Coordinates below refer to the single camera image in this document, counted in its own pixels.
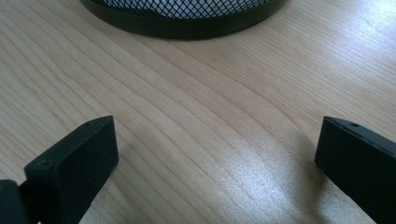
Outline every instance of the black plastic block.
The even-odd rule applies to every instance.
[[[42,224],[80,222],[119,161],[115,134],[112,117],[91,120],[25,167]]]
[[[0,180],[0,224],[27,224],[20,190],[12,180]]]
[[[343,119],[323,120],[315,162],[377,223],[396,221],[396,144]]]

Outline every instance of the light wood surface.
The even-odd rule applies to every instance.
[[[115,117],[120,164],[81,223],[373,223],[314,156],[325,115],[396,140],[396,2],[289,0],[176,41],[78,0],[1,0],[0,74],[0,179]]]

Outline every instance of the wooden table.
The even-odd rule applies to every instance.
[[[396,140],[396,2],[289,0],[200,41],[0,1],[0,179],[89,119],[120,164],[81,223],[372,223],[314,164],[325,115]]]

